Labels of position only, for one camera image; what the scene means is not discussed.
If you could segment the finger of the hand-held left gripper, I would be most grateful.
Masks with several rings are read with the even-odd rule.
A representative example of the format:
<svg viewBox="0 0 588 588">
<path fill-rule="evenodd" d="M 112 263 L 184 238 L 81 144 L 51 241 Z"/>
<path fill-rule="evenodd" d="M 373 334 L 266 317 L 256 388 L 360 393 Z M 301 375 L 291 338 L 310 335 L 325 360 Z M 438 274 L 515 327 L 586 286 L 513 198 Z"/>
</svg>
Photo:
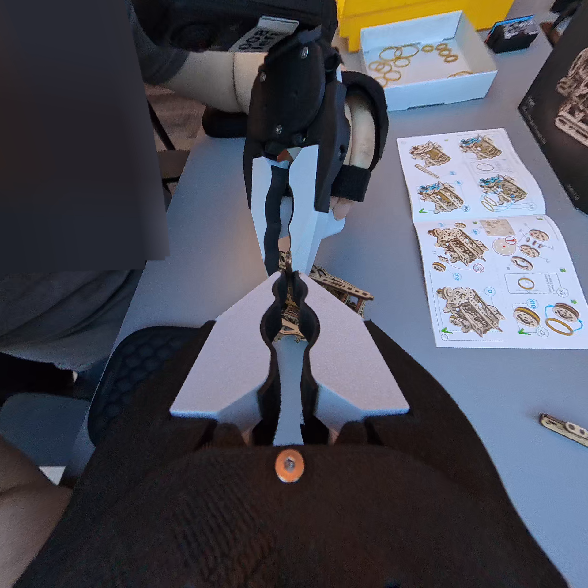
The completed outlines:
<svg viewBox="0 0 588 588">
<path fill-rule="evenodd" d="M 292 214 L 288 224 L 292 269 L 309 275 L 323 239 L 340 233 L 345 219 L 337 220 L 333 211 L 315 209 L 319 146 L 302 148 L 289 167 Z"/>
<path fill-rule="evenodd" d="M 289 184 L 292 158 L 261 157 L 252 162 L 251 214 L 267 276 L 279 270 L 280 242 L 289 245 L 293 196 Z"/>
</svg>

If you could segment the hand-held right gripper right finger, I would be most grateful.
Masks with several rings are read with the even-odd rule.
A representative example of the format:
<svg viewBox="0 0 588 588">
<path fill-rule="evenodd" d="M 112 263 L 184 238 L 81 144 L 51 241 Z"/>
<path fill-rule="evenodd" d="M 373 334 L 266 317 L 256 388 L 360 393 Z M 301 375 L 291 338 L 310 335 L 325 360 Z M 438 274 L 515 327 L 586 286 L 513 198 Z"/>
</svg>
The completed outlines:
<svg viewBox="0 0 588 588">
<path fill-rule="evenodd" d="M 339 432 L 367 417 L 404 415 L 409 404 L 365 321 L 298 273 L 303 424 Z"/>
</svg>

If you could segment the wooden mechanical car model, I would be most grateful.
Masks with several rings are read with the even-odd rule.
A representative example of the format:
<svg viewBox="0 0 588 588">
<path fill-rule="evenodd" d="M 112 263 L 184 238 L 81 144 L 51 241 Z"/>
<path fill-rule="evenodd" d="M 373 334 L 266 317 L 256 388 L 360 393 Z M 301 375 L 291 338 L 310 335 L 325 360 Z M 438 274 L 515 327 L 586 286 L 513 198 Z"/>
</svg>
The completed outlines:
<svg viewBox="0 0 588 588">
<path fill-rule="evenodd" d="M 374 299 L 373 295 L 364 291 L 364 289 L 357 288 L 353 284 L 332 275 L 325 268 L 318 265 L 312 266 L 309 276 L 315 283 L 349 307 L 353 312 L 357 313 L 361 318 L 364 318 L 365 305 Z M 276 335 L 275 342 L 280 341 L 286 336 L 292 337 L 296 343 L 304 341 L 305 336 L 299 328 L 299 317 L 297 324 L 289 323 L 283 319 L 282 311 L 282 328 Z"/>
</svg>

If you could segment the thin wooden model panel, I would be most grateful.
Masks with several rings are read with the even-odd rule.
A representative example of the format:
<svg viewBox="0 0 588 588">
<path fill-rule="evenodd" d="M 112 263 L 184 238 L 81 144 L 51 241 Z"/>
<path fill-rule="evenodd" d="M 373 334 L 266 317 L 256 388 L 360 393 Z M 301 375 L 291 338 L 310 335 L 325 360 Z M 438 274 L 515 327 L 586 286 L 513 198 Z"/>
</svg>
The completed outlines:
<svg viewBox="0 0 588 588">
<path fill-rule="evenodd" d="M 297 324 L 298 317 L 299 317 L 299 307 L 296 304 L 294 297 L 293 297 L 293 286 L 292 286 L 292 280 L 291 280 L 291 274 L 292 274 L 291 252 L 290 251 L 281 252 L 281 261 L 283 261 L 283 270 L 284 270 L 286 277 L 288 278 L 288 290 L 287 290 L 287 294 L 286 294 L 286 301 L 285 301 L 285 304 L 283 306 L 283 311 L 282 311 L 283 319 L 285 319 L 289 323 Z"/>
</svg>

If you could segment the person's left forearm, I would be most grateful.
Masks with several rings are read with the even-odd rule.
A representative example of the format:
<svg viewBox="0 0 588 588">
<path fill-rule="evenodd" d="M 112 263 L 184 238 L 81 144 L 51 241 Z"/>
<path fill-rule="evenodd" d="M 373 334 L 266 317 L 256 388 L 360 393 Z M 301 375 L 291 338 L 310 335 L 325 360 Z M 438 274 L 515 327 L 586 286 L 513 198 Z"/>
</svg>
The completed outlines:
<svg viewBox="0 0 588 588">
<path fill-rule="evenodd" d="M 252 87 L 264 58 L 262 53 L 191 52 L 162 86 L 222 112 L 248 114 Z"/>
</svg>

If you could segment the black model kit box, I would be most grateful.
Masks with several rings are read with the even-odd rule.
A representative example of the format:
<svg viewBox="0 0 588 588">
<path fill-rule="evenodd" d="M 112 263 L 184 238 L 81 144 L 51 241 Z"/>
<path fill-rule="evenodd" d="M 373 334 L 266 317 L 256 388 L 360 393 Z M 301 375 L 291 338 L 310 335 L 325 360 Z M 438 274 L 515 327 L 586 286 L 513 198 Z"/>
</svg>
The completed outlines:
<svg viewBox="0 0 588 588">
<path fill-rule="evenodd" d="M 579 4 L 518 110 L 571 203 L 587 214 L 587 1 Z"/>
</svg>

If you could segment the person's left hand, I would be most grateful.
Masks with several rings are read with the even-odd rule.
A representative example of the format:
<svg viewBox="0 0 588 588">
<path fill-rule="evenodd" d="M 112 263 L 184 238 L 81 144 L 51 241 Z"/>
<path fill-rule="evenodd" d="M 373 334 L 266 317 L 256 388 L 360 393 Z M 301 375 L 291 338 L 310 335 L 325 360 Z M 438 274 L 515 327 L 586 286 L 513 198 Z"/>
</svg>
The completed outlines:
<svg viewBox="0 0 588 588">
<path fill-rule="evenodd" d="M 376 125 L 371 101 L 360 94 L 345 101 L 350 143 L 330 199 L 330 209 L 337 221 L 343 220 L 355 203 L 363 201 L 376 151 Z"/>
</svg>

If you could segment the black honeycomb cushion pad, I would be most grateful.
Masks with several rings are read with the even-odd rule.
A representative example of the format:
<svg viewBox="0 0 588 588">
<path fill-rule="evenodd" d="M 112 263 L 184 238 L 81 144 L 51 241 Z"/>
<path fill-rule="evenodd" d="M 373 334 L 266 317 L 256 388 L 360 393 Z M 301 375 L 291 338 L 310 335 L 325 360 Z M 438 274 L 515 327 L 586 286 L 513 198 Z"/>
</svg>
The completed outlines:
<svg viewBox="0 0 588 588">
<path fill-rule="evenodd" d="M 92 445 L 100 443 L 125 410 L 136 389 L 200 332 L 197 327 L 153 326 L 129 334 L 113 351 L 93 396 L 87 431 Z"/>
</svg>

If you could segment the group of yellow rubber bands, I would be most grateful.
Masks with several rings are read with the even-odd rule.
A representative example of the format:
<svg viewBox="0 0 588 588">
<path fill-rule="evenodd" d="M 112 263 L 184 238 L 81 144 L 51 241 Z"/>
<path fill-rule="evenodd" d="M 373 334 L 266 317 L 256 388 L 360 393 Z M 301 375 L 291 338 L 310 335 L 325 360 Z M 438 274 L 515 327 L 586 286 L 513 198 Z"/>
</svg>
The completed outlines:
<svg viewBox="0 0 588 588">
<path fill-rule="evenodd" d="M 362 57 L 366 73 L 385 89 L 474 74 L 462 50 L 448 40 L 372 48 Z"/>
</svg>

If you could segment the white cardboard box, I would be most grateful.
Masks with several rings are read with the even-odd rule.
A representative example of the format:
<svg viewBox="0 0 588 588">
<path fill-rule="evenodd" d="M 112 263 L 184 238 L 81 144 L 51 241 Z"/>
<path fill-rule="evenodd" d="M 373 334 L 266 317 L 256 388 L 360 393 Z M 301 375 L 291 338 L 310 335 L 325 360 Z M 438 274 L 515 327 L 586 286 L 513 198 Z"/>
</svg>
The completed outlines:
<svg viewBox="0 0 588 588">
<path fill-rule="evenodd" d="M 371 26 L 361 30 L 361 55 L 363 51 L 372 48 L 446 40 L 454 41 L 462 50 L 474 74 L 386 89 L 381 87 L 388 111 L 405 111 L 484 98 L 497 75 L 497 65 L 463 11 Z"/>
</svg>

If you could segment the yellow plastic storage bin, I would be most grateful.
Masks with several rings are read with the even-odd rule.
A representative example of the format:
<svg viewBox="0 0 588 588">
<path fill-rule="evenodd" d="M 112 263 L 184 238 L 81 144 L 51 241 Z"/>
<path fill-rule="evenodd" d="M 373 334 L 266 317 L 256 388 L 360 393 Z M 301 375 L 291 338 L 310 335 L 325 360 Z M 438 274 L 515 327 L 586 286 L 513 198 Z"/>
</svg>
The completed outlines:
<svg viewBox="0 0 588 588">
<path fill-rule="evenodd" d="M 475 30 L 488 29 L 509 13 L 513 1 L 336 1 L 339 36 L 350 52 L 360 47 L 360 32 L 371 26 L 463 11 Z"/>
</svg>

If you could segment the illustrated instruction booklet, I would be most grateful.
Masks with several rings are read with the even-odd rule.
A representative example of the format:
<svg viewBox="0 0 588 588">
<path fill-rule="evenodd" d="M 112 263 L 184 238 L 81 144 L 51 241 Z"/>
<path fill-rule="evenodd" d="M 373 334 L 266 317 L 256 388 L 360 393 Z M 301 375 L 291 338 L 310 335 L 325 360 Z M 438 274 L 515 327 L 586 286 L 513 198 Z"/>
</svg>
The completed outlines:
<svg viewBox="0 0 588 588">
<path fill-rule="evenodd" d="M 587 349 L 587 302 L 505 129 L 397 139 L 438 348 Z"/>
</svg>

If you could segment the person's grey clothing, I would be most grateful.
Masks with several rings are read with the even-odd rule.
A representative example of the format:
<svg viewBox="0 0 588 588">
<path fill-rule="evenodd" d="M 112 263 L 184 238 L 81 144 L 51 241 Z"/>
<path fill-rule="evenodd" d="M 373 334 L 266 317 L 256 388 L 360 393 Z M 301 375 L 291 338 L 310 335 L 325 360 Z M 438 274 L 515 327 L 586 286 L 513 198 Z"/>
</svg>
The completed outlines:
<svg viewBox="0 0 588 588">
<path fill-rule="evenodd" d="M 1 353 L 88 370 L 110 355 L 142 273 L 2 273 Z"/>
</svg>

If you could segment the small wooden strip part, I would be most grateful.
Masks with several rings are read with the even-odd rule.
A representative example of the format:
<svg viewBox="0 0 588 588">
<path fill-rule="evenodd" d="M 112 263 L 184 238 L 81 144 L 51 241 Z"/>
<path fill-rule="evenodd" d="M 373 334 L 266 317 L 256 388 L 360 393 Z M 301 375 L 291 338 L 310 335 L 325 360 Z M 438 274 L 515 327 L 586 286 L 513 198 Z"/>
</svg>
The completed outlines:
<svg viewBox="0 0 588 588">
<path fill-rule="evenodd" d="M 540 424 L 558 435 L 587 447 L 587 428 L 572 422 L 565 422 L 547 413 L 539 415 Z"/>
</svg>

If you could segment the small black blue box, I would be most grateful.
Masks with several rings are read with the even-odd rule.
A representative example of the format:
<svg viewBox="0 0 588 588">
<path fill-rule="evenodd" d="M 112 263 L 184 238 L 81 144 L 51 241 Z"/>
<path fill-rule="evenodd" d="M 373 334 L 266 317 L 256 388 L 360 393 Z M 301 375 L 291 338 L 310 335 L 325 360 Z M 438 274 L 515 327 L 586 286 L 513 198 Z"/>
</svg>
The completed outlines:
<svg viewBox="0 0 588 588">
<path fill-rule="evenodd" d="M 534 15 L 496 22 L 485 39 L 495 54 L 519 51 L 530 47 L 539 34 Z"/>
</svg>

